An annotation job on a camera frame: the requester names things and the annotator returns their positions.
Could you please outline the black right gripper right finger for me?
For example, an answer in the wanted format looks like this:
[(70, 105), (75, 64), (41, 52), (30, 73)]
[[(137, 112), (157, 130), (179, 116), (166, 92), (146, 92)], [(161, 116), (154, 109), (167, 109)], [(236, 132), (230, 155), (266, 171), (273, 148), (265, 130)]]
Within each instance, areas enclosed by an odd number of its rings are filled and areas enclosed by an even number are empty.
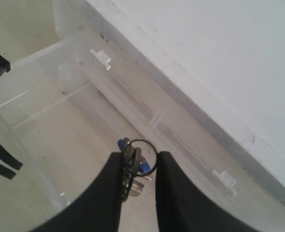
[(209, 199), (170, 152), (157, 154), (156, 211), (161, 232), (254, 232)]

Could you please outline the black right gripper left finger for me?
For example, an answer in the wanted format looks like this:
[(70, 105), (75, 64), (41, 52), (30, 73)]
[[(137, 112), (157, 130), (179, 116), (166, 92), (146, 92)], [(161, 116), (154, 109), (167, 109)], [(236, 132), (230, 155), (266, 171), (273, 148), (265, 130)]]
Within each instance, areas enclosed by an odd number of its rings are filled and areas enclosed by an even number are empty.
[(116, 232), (122, 205), (122, 155), (110, 154), (90, 186), (35, 232)]

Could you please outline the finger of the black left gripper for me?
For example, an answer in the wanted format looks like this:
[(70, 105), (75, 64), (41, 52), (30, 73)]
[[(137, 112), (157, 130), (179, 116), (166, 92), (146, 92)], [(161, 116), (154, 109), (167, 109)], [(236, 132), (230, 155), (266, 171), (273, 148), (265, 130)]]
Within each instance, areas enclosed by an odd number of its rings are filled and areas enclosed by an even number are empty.
[[(15, 157), (13, 157), (1, 144), (0, 144), (0, 160), (17, 171), (19, 171), (23, 166), (23, 163), (21, 163)], [(16, 176), (16, 173), (11, 169), (0, 164), (0, 176), (12, 180)]]

